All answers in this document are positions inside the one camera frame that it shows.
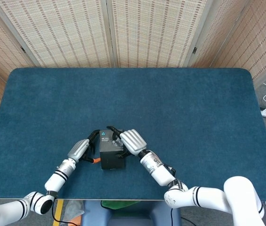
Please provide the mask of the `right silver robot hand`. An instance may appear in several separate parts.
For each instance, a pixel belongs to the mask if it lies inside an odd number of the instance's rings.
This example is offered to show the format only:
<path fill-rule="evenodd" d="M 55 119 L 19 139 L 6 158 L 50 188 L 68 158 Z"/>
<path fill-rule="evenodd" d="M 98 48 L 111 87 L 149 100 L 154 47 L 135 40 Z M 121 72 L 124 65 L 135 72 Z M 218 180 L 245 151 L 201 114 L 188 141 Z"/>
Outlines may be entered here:
<path fill-rule="evenodd" d="M 123 159 L 129 155 L 138 156 L 138 154 L 147 149 L 147 143 L 135 129 L 121 131 L 113 126 L 107 126 L 107 128 L 113 132 L 112 137 L 114 139 L 119 138 L 123 143 L 124 152 L 118 154 L 118 158 Z"/>

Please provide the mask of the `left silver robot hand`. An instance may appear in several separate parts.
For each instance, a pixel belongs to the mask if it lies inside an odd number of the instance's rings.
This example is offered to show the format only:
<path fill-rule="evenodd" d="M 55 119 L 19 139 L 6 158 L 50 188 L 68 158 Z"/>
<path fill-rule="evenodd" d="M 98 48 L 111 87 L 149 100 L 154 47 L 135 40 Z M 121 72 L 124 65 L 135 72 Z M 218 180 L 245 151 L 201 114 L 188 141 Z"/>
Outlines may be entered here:
<path fill-rule="evenodd" d="M 68 153 L 68 158 L 73 159 L 76 163 L 87 161 L 92 164 L 99 163 L 100 158 L 91 158 L 89 154 L 95 154 L 94 140 L 99 135 L 100 130 L 94 130 L 86 139 L 78 141 Z"/>

